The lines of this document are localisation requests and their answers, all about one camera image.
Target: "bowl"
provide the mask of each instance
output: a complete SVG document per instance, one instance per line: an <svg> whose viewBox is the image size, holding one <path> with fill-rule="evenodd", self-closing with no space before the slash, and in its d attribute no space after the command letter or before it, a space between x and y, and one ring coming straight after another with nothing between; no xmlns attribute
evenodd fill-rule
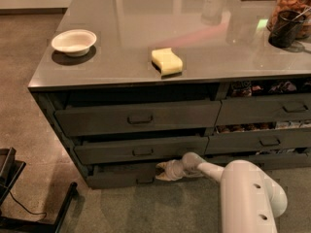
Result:
<svg viewBox="0 0 311 233"><path fill-rule="evenodd" d="M71 57L86 55L97 37L84 29L74 29L60 33L52 39L52 47Z"/></svg>

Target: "floor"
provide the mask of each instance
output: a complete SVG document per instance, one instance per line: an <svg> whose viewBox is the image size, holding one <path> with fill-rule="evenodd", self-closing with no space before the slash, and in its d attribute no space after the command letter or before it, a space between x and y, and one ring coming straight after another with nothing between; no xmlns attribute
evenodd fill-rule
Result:
<svg viewBox="0 0 311 233"><path fill-rule="evenodd" d="M56 218L67 188L80 196L61 232L220 232L218 185L208 179L118 189L88 188L48 125L27 85L62 15L0 16L0 148L14 147L27 163L12 192L28 210ZM311 232L311 168L268 174L286 190L280 233ZM8 196L4 216L39 220Z"/></svg>

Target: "white robotic arm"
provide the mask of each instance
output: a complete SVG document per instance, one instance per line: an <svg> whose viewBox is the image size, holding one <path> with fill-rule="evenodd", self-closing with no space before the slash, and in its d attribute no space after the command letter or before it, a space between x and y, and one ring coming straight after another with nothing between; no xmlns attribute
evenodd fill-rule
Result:
<svg viewBox="0 0 311 233"><path fill-rule="evenodd" d="M274 218L287 208L286 193L253 163L235 160L221 167L188 152L157 168L164 170L156 176L163 181L205 176L220 183L223 233L277 233Z"/></svg>

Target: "countertop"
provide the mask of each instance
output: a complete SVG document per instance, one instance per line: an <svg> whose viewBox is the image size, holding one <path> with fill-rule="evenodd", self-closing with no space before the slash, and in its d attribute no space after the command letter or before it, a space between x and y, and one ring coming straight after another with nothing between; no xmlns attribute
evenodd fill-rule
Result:
<svg viewBox="0 0 311 233"><path fill-rule="evenodd" d="M87 29L97 42L82 58L49 44L29 89L311 76L311 39L292 50L268 43L265 25L274 6L275 1L73 0L54 36ZM161 48L181 57L182 74L160 75L151 52Z"/></svg>

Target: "glass jar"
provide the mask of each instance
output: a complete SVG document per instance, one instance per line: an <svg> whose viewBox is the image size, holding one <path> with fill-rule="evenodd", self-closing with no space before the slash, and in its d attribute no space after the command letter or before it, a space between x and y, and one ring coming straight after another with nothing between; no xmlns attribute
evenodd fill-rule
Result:
<svg viewBox="0 0 311 233"><path fill-rule="evenodd" d="M292 10L302 13L309 7L311 7L311 0L276 0L276 7L268 20L267 28L269 30L272 29L279 12ZM311 35L311 10L305 13L305 15L307 19L306 22L303 23L301 30L296 35L297 39L307 38Z"/></svg>

